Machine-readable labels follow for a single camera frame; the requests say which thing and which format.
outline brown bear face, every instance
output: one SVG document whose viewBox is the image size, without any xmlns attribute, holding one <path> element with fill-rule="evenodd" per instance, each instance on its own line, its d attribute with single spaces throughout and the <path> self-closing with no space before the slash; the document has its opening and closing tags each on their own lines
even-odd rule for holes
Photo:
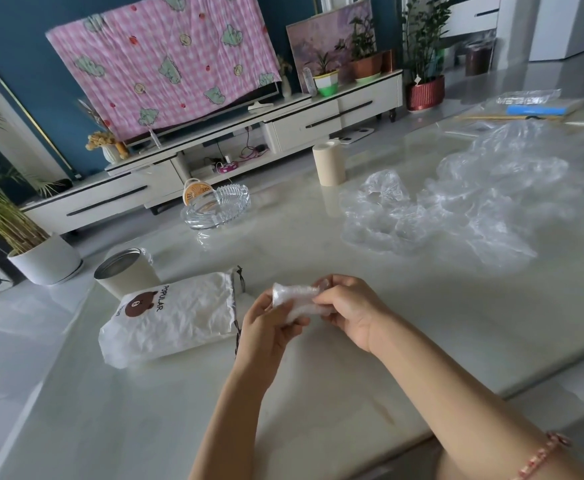
<svg viewBox="0 0 584 480">
<path fill-rule="evenodd" d="M 136 295 L 126 306 L 126 316 L 137 317 L 144 311 L 152 308 L 154 306 L 152 298 L 157 293 L 158 291 L 146 291 L 145 293 Z"/>
</svg>

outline crumpled plastic bag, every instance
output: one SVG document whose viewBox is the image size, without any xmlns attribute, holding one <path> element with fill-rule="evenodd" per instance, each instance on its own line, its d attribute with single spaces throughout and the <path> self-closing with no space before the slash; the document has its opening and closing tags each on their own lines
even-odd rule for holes
<svg viewBox="0 0 584 480">
<path fill-rule="evenodd" d="M 105 363 L 125 369 L 231 337 L 241 292 L 235 275 L 210 273 L 125 295 L 99 332 Z"/>
<path fill-rule="evenodd" d="M 312 298 L 318 296 L 322 291 L 329 288 L 327 280 L 319 283 L 319 286 L 284 286 L 278 283 L 272 285 L 272 306 L 280 306 L 292 300 L 293 305 L 286 323 L 292 323 L 303 315 L 323 315 L 327 316 L 335 312 L 333 306 L 317 305 Z"/>
<path fill-rule="evenodd" d="M 573 218 L 571 202 L 583 192 L 584 132 L 516 120 L 477 137 L 466 152 L 443 158 L 437 178 L 425 180 L 416 202 L 392 169 L 342 193 L 341 237 L 406 256 L 445 235 L 469 247 L 487 270 L 515 271 L 537 256 L 534 231 Z"/>
</svg>

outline white tv cabinet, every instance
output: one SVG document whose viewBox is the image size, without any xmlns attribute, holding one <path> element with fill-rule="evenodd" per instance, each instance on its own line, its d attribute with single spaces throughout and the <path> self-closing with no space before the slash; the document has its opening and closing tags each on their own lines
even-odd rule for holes
<svg viewBox="0 0 584 480">
<path fill-rule="evenodd" d="M 190 177 L 182 152 L 251 125 L 260 129 L 269 150 L 228 173 L 206 179 L 216 184 L 323 142 L 331 134 L 388 111 L 390 120 L 403 104 L 401 71 L 367 84 L 351 84 L 330 97 L 292 95 L 272 107 L 250 111 L 187 136 L 152 147 L 104 172 L 75 182 L 72 189 L 22 207 L 48 232 L 66 233 L 143 205 L 154 209 L 179 198 Z"/>
</svg>

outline bracelet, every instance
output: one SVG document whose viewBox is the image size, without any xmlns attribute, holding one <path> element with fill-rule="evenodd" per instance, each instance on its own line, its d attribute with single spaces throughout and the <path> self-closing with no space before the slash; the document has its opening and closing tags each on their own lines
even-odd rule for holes
<svg viewBox="0 0 584 480">
<path fill-rule="evenodd" d="M 544 464 L 545 460 L 550 456 L 550 453 L 559 445 L 572 446 L 572 442 L 566 436 L 560 435 L 559 433 L 548 431 L 546 435 L 548 439 L 547 443 L 537 450 L 536 454 L 528 460 L 527 465 L 521 468 L 517 476 L 513 477 L 512 480 L 525 480 L 530 478 Z"/>
</svg>

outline person's left hand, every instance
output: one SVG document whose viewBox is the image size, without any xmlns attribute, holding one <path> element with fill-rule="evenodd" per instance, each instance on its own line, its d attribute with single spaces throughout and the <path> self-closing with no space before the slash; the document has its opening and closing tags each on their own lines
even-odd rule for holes
<svg viewBox="0 0 584 480">
<path fill-rule="evenodd" d="M 288 342 L 303 332 L 310 318 L 285 325 L 292 303 L 272 308 L 272 290 L 265 290 L 245 314 L 233 371 L 265 394 L 279 370 Z"/>
</svg>

